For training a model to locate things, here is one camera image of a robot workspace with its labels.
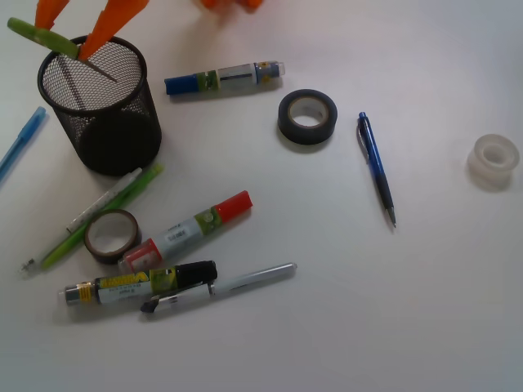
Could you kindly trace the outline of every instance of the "blue mechanical pencil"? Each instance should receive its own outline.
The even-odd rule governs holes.
[[[387,210],[391,222],[396,227],[396,215],[394,214],[394,204],[392,203],[391,190],[385,177],[385,171],[383,170],[382,160],[379,158],[378,147],[376,146],[376,140],[374,139],[373,129],[370,126],[369,118],[365,112],[360,113],[358,119],[358,134],[362,147],[367,151],[367,158],[369,162],[370,171],[376,181],[376,187],[380,198],[382,199],[383,206]]]

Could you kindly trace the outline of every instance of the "black marker cap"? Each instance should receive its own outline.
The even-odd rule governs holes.
[[[176,272],[178,288],[194,286],[198,283],[209,283],[218,277],[214,261],[177,265]]]

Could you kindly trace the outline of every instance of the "blue marker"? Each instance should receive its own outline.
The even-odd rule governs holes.
[[[38,109],[36,109],[36,112],[34,112],[33,116],[29,119],[27,124],[25,124],[25,126],[20,131],[20,134],[16,138],[15,143],[13,143],[9,151],[7,151],[7,154],[3,157],[2,161],[0,162],[0,181],[9,171],[9,168],[15,162],[18,155],[20,155],[20,152],[22,151],[22,149],[24,149],[25,145],[27,145],[27,142],[34,135],[34,133],[36,132],[36,130],[38,129],[45,117],[46,110],[43,107],[39,106]]]
[[[284,63],[263,61],[165,79],[165,87],[169,96],[186,92],[234,90],[256,86],[283,75],[285,75]]]

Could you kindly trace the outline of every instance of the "black mesh pen holder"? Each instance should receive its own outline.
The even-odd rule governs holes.
[[[86,37],[72,41],[81,45]],[[162,132],[147,84],[143,55],[112,38],[89,61],[52,52],[38,71],[38,90],[55,110],[83,164],[107,176],[146,167],[158,153]]]

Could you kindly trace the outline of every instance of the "red marker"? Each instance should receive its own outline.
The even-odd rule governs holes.
[[[174,225],[171,229],[149,238],[126,252],[123,259],[118,262],[118,266],[125,274],[157,269],[164,259],[175,256],[192,243],[197,243],[252,206],[247,191],[240,192],[225,202],[212,206]]]

